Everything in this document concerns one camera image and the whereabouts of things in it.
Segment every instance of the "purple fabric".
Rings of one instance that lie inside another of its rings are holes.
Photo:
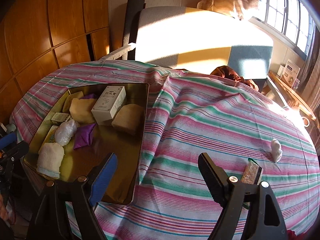
[[[83,146],[90,146],[93,139],[93,129],[96,126],[96,123],[89,125],[81,126],[77,128],[75,136],[75,145],[73,149],[78,149]]]
[[[98,98],[98,97],[95,94],[89,94],[89,95],[82,97],[81,99],[91,99],[91,98]]]

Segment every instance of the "window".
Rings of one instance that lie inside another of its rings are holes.
[[[254,17],[282,34],[302,58],[306,57],[314,23],[299,0],[259,0]]]

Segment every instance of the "screw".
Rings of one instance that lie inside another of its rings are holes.
[[[269,187],[269,183],[266,181],[261,182],[261,186],[263,187]]]
[[[230,177],[229,177],[229,180],[230,180],[231,182],[237,182],[237,181],[238,181],[238,178],[237,178],[236,176],[230,176]]]
[[[52,187],[54,185],[54,182],[52,180],[47,182],[47,187]]]
[[[78,178],[78,181],[79,182],[85,182],[87,180],[87,177],[86,176],[80,176],[79,178]]]

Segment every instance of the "striped tablecloth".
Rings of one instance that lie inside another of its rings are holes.
[[[11,122],[19,140],[31,141],[68,88],[105,82],[150,84],[134,202],[96,209],[108,239],[206,239],[222,209],[197,167],[201,152],[239,179],[247,159],[255,159],[263,167],[262,179],[274,190],[287,229],[299,234],[314,223],[320,170],[309,135],[291,111],[243,84],[134,61],[72,65],[43,78],[17,104]],[[282,145],[278,163],[270,154],[273,138]],[[44,180],[27,167],[26,172],[39,192]],[[79,236],[69,203],[67,209]],[[243,210],[234,239],[240,239],[246,215]]]

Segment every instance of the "metal tray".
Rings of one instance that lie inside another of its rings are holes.
[[[145,83],[106,83],[71,88],[52,107],[42,121],[36,134],[30,142],[29,153],[24,157],[24,163],[36,171],[38,151],[53,125],[51,118],[61,112],[69,94],[82,91],[84,95],[95,93],[101,95],[107,86],[124,86],[127,103],[137,104],[145,109],[144,120],[136,136],[113,129],[112,126],[97,125],[94,129],[92,146],[73,150],[73,139],[64,147],[65,155],[60,166],[60,180],[72,182],[81,175],[87,175],[92,167],[97,166],[109,152],[114,152],[118,158],[118,168],[102,198],[103,202],[128,205],[133,200],[135,184],[138,179],[138,162],[141,151],[142,136],[148,103],[149,85]],[[52,180],[43,174],[42,177]]]

